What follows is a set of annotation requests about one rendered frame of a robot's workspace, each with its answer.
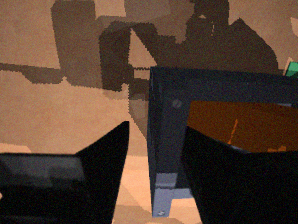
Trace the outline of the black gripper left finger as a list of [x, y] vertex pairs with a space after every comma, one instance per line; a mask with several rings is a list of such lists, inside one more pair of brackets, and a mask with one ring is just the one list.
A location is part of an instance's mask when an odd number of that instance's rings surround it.
[[75, 154], [0, 153], [0, 193], [76, 195], [87, 224], [112, 224], [129, 146], [129, 121]]

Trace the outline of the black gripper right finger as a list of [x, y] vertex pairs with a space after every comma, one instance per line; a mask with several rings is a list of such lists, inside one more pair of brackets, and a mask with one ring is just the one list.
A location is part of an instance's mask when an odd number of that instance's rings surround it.
[[181, 161], [203, 224], [233, 224], [261, 177], [298, 174], [298, 150], [241, 153], [189, 126]]

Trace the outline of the orange l-shaped part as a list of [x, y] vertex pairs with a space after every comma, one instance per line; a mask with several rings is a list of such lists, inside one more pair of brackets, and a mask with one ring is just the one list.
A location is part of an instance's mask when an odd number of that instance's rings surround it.
[[298, 150], [298, 108], [291, 106], [191, 101], [187, 126], [252, 153]]

